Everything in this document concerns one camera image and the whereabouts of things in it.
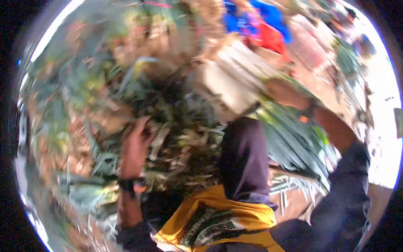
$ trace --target white light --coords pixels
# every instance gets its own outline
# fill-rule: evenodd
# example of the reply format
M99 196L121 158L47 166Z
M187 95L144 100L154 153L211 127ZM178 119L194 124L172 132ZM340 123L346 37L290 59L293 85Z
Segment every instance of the white light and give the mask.
M48 30L45 32L44 36L38 43L38 46L35 48L35 51L32 54L31 61L35 61L39 55L44 51L45 47L48 45L50 39L53 37L57 28L62 24L63 20L72 13L78 6L80 6L84 0L72 0L57 16L57 18L52 22Z
M363 24L357 29L367 35L377 52L374 60L370 62L372 73L368 78L368 86L376 96L376 99L375 97L371 99L371 113L374 117L375 131L381 136L382 158L379 160L377 168L372 167L371 164L368 180L370 183L393 188L399 173L403 144L402 139L396 138L397 131L393 113L393 108L402 106L396 76L385 45L370 20L352 5L344 1L340 2L356 12L359 21ZM384 101L392 96L395 99L389 102Z
M25 85L25 83L27 82L27 79L28 79L28 73L25 74L25 76L21 82L20 91L23 88L23 86Z

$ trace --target person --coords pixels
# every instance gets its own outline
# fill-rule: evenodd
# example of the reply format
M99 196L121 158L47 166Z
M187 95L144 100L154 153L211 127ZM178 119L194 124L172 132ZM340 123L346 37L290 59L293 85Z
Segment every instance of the person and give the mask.
M337 130L338 123L326 124L329 118L321 108L295 99L284 88L271 88L276 95L283 94L282 104L293 101L297 108L309 107L312 117L324 122L325 130ZM122 181L141 175L154 136L147 121L139 119L124 142ZM343 129L338 130L334 137L329 134L329 140L343 152L342 158L329 176L330 192L312 212L311 225L297 219L276 225L278 207L268 196L264 129L259 121L240 117L228 123L221 143L218 169L222 185L186 199L175 192L153 192L139 200L125 188L118 200L117 242L127 251L149 252L162 251L156 242L172 245L176 249L172 251L192 252L358 251L369 228L370 160L364 143L344 138L340 135Z
M357 18L357 14L354 10L347 7L345 7L345 9L347 16L341 17L338 20L331 19L327 25L336 35L340 36L347 43L352 44L358 37L354 21L359 18Z
M363 59L371 59L376 55L376 49L367 35L361 34L351 45Z

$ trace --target sack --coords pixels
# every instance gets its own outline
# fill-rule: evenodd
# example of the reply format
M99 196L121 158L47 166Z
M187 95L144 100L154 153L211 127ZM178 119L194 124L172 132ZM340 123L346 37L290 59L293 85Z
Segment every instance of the sack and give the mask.
M326 52L318 41L300 24L291 21L289 28L293 36L289 47L309 70L314 71L328 62Z
M323 22L318 22L318 27L315 27L306 17L301 14L293 16L293 21L301 25L312 37L316 38L320 46L329 51L334 40L333 32Z

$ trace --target green leaves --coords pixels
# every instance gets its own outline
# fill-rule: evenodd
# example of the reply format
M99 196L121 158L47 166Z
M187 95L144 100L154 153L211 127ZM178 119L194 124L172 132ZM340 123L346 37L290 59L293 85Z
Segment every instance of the green leaves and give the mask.
M286 170L319 175L320 182L329 190L326 161L319 158L320 152L326 151L329 145L323 129L300 122L294 108L265 99L256 113L265 127L269 157Z

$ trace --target blue cloth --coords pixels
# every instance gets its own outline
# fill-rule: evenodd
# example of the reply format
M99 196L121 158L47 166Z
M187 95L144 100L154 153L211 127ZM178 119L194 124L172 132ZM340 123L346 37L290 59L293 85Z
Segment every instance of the blue cloth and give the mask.
M286 44L291 43L291 34L288 27L284 24L282 13L276 8L276 6L262 2L260 0L250 0L253 7L260 11L260 15L263 20L279 31Z
M222 19L225 23L227 33L239 32L242 35L258 34L258 29L250 24L246 13L237 16L237 6L231 0L224 1L227 12Z
M283 15L273 5L261 2L259 0L251 0L253 7L257 8L263 20L284 37L285 43L291 42L291 35L288 27L283 22ZM222 19L224 21L227 33L239 32L243 35L258 34L258 29L250 24L250 20L246 13L237 16L237 6L231 0L224 0L226 13Z

